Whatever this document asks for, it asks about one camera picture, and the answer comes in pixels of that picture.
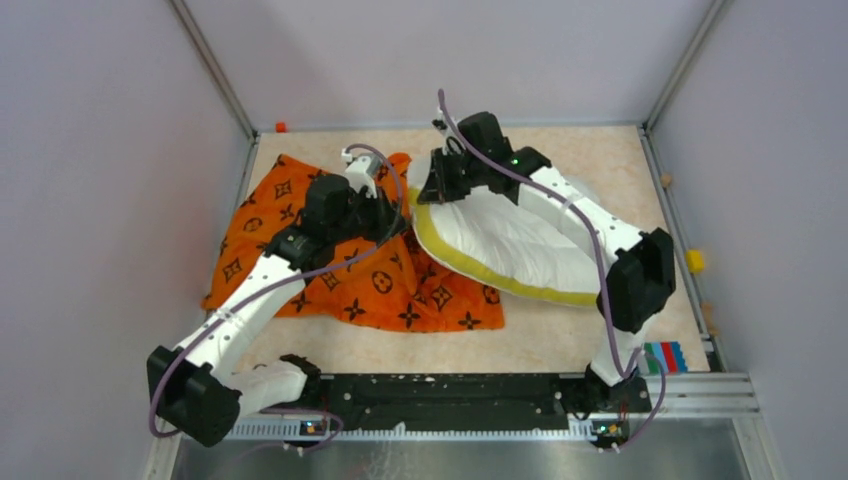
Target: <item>white wall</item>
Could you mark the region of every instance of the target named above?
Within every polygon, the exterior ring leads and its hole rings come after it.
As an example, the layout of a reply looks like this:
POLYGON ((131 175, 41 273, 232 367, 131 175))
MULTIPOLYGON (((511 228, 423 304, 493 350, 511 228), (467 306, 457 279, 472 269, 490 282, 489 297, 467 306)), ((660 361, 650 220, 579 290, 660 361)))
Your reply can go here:
POLYGON ((189 0, 260 130, 647 117, 710 0, 189 0))
POLYGON ((0 476, 138 478, 246 139, 167 3, 0 6, 0 476))
POLYGON ((844 478, 848 3, 735 2, 656 131, 792 478, 844 478))

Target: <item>orange cloth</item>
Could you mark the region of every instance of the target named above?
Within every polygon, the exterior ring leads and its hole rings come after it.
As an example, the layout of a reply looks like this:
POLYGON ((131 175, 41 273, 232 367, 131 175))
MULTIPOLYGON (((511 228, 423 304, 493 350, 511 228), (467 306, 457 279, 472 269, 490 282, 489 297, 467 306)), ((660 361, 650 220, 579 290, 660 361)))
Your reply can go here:
MULTIPOLYGON (((406 189, 409 156, 395 154, 389 160, 406 189)), ((286 155, 277 158, 230 223, 204 308, 220 307, 253 268, 271 237, 298 220, 310 182, 323 173, 286 155)), ((386 167, 381 167, 377 184, 390 199, 397 199, 386 167)), ((408 217, 406 197, 404 191, 403 210, 408 217)), ((336 247, 332 264, 373 246, 361 238, 344 242, 336 247)), ((434 262, 418 244, 412 228, 370 257, 313 279, 277 316, 319 313, 399 332, 497 329, 504 325, 498 291, 434 262)))

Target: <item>yellow block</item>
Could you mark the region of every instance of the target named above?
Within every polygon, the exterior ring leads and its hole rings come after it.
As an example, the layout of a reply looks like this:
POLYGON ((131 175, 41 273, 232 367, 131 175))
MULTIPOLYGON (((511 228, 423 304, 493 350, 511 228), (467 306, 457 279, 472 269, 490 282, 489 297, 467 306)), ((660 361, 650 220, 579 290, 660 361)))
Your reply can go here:
POLYGON ((686 252, 686 266, 692 273, 704 271, 704 254, 700 250, 689 250, 686 252))

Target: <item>red and blue stripes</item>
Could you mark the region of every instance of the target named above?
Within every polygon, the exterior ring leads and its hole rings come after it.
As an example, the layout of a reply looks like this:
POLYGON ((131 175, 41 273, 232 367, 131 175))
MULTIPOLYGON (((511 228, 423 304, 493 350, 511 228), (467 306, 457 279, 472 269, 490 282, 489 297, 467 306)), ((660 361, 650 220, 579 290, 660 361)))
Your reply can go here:
MULTIPOLYGON (((688 372, 686 360, 683 358, 683 350, 679 342, 651 342, 643 347, 645 352, 650 353, 659 360, 665 372, 670 374, 688 372)), ((639 359, 639 371, 643 374, 656 375, 660 373, 660 366, 656 362, 648 362, 645 357, 639 359)))

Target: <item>yellow object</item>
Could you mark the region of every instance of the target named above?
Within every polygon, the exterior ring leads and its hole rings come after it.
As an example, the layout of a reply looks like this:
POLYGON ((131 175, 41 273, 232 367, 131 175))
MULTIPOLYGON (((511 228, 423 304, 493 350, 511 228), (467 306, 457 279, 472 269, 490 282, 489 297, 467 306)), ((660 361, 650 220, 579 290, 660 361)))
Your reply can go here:
POLYGON ((704 271, 704 255, 700 250, 689 250, 686 252, 686 266, 692 273, 704 271))
POLYGON ((409 206, 415 211, 415 234, 418 237, 418 242, 431 256, 439 259, 443 264, 450 265, 454 271, 471 277, 480 283, 522 297, 581 307, 595 306, 595 294, 561 292, 552 288, 524 285, 514 278, 505 277, 492 271, 476 259, 448 245, 436 231, 436 226, 430 217, 430 206, 418 203, 418 195, 421 191, 411 186, 408 191, 409 206))

